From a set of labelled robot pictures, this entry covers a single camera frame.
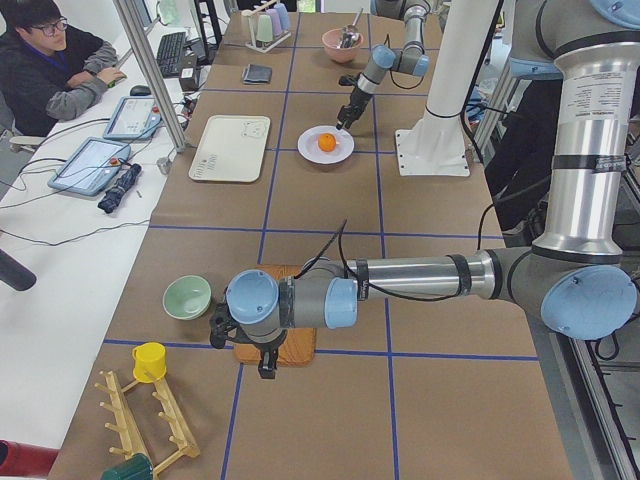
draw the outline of green bowl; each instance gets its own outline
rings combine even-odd
[[[167,287],[162,297],[164,311],[178,320],[193,320],[211,303],[211,286],[204,278],[187,275]]]

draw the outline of white table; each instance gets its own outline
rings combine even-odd
[[[175,30],[154,27],[149,34],[153,51],[164,33]],[[116,42],[116,48],[124,53],[127,39]],[[58,123],[53,132],[110,117],[132,86],[147,83],[133,56],[121,68],[128,76],[125,81],[76,120]],[[172,101],[180,101],[178,80],[167,79],[166,84]],[[87,137],[101,137],[105,126],[106,122],[95,123],[57,135],[38,149],[33,160],[68,158]],[[102,194],[94,198],[50,195],[53,190],[47,181],[53,173],[49,171],[22,176],[25,191],[9,190],[0,202],[0,228],[55,243],[99,228],[144,222],[166,179],[156,160],[173,157],[175,151],[166,128],[160,128],[148,146],[134,143],[132,151],[140,151],[133,161],[143,170],[112,214],[97,208]],[[59,166],[60,162],[42,161],[26,171]],[[14,186],[21,188],[22,180],[17,179]],[[12,207],[30,200],[34,201]],[[146,230],[146,224],[116,228],[57,247],[0,233],[0,248],[38,277],[24,292],[0,283],[0,439],[51,448],[62,445]]]

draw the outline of man's hand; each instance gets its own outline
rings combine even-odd
[[[117,82],[121,78],[125,78],[126,75],[118,70],[116,67],[107,67],[96,75],[100,80],[109,85],[112,82]]]
[[[91,79],[93,79],[93,75],[89,72],[80,72],[71,77],[67,82],[67,85],[69,85],[70,88],[77,88],[84,82],[88,82]]]

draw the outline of pink bowl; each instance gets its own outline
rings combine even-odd
[[[324,45],[324,51],[327,52],[329,58],[336,63],[347,63],[356,58],[358,50],[362,47],[364,38],[362,34],[358,36],[358,40],[353,47],[340,48],[340,41],[342,40],[342,29],[335,28],[329,30],[322,35],[322,45]]]

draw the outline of orange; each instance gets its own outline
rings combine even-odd
[[[331,133],[323,133],[318,137],[318,147],[323,152],[333,152],[336,149],[336,137]]]

